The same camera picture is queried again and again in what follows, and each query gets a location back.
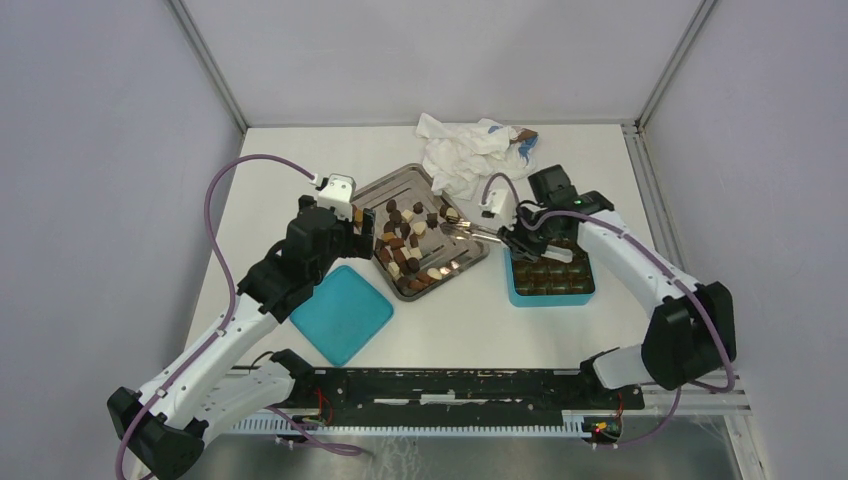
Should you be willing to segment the steel tongs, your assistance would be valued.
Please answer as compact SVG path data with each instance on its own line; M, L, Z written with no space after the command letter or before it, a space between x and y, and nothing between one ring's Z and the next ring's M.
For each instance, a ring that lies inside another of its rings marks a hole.
M458 240L474 240L501 245L510 251L514 260L536 262L541 258L571 263L573 252L568 248L545 246L544 248L519 245L513 240L504 240L495 230L468 221L458 223L443 222L439 225L442 233Z

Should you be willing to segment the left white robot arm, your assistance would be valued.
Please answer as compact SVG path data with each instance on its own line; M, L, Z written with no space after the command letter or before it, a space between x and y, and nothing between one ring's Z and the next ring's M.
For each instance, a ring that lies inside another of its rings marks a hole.
M237 408L214 407L208 399L237 360L313 296L336 260L373 256L374 210L361 210L360 219L342 218L308 195L298 206L284 238L240 282L225 276L230 298L217 322L152 380L136 390L119 387L108 398L120 440L117 478L124 478L124 456L132 452L149 478L177 479L212 441L215 426L239 422L260 409L262 397L295 408L312 399L313 379L282 366L238 396Z

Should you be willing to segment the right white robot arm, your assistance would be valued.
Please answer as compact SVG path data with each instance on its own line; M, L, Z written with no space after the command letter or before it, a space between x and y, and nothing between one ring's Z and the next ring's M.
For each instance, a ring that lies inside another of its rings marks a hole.
M632 384L732 391L737 350L729 289L697 280L646 246L610 200L598 191L578 193L561 166L534 173L528 182L531 201L520 200L511 181L503 189L488 181L482 193L480 208L500 221L497 237L512 257L537 261L554 242L568 240L612 273L649 320L640 344L584 361L580 400L602 408Z

